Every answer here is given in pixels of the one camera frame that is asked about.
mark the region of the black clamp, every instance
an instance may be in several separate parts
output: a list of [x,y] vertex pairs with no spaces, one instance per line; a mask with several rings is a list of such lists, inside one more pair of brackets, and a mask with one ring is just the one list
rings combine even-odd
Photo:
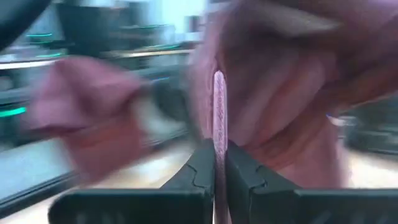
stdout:
[[211,224],[215,150],[206,140],[160,189],[87,189],[58,198],[50,224]]
[[398,223],[398,189],[301,189],[229,142],[233,224]]

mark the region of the pink cloth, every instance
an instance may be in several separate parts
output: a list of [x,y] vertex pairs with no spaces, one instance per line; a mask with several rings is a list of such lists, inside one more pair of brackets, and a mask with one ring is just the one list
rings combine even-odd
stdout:
[[145,155],[131,103],[143,82],[88,57],[59,60],[28,107],[30,128],[61,137],[85,181]]
[[[336,128],[326,114],[397,89],[398,1],[271,1],[338,24],[295,35],[278,27],[265,2],[235,1],[221,11],[193,56],[192,99],[202,135],[210,138],[217,129],[213,80],[221,71],[229,139],[302,187],[343,187]],[[297,21],[286,21],[297,27]],[[224,224],[227,205],[220,192],[216,212]]]

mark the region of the blurred background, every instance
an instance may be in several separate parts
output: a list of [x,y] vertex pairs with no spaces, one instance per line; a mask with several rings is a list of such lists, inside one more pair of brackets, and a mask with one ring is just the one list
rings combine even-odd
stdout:
[[[54,1],[30,29],[0,52],[0,204],[73,173],[59,140],[44,139],[23,128],[31,91],[52,62],[67,55],[101,58],[131,71],[126,75],[171,88],[172,97],[154,93],[140,103],[141,120],[152,133],[148,144],[161,147],[190,132],[184,115],[188,113],[184,102],[188,56],[201,44],[214,12],[227,4],[220,0]],[[346,148],[387,155],[394,161],[397,111],[398,98],[393,96],[330,119],[340,127]],[[183,164],[193,148],[189,142],[180,148],[176,154]],[[157,167],[148,169],[160,172],[164,164]]]

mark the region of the table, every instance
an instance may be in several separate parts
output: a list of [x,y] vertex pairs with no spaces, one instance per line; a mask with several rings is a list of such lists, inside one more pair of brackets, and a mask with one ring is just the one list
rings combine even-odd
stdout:
[[[91,187],[159,188],[187,162],[192,151],[192,145],[188,141],[176,142],[167,150],[138,161],[131,167],[127,167]],[[394,159],[393,157],[346,151],[348,187],[398,188],[398,162],[395,162]],[[34,221],[37,224],[47,224],[47,210],[57,197],[58,195],[14,213],[0,220],[0,223],[26,224],[28,221]]]

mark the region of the green light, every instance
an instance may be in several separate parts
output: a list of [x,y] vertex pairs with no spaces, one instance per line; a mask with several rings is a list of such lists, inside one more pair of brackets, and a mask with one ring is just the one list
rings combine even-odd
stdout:
[[41,42],[31,42],[31,43],[29,43],[29,44],[49,44],[49,43],[51,43],[52,41],[41,41]]
[[49,36],[51,36],[52,34],[29,34],[29,35],[26,35],[27,37],[49,37]]
[[61,56],[61,53],[56,53],[56,54],[52,54],[52,55],[38,55],[36,57],[59,57]]
[[165,50],[165,49],[175,49],[175,48],[178,48],[178,47],[181,47],[181,45],[180,44],[175,44],[175,45],[154,45],[154,46],[148,46],[148,47],[144,47],[144,48],[147,48],[147,49],[153,48],[153,49],[157,49],[157,50]]
[[25,112],[26,112],[26,108],[25,107],[14,109],[14,110],[0,111],[0,118],[5,118],[5,117],[8,117],[8,116],[14,116],[14,115],[22,114],[22,113],[25,113]]
[[139,28],[146,29],[146,28],[155,28],[155,27],[160,27],[160,25],[142,26],[142,27],[139,27]]

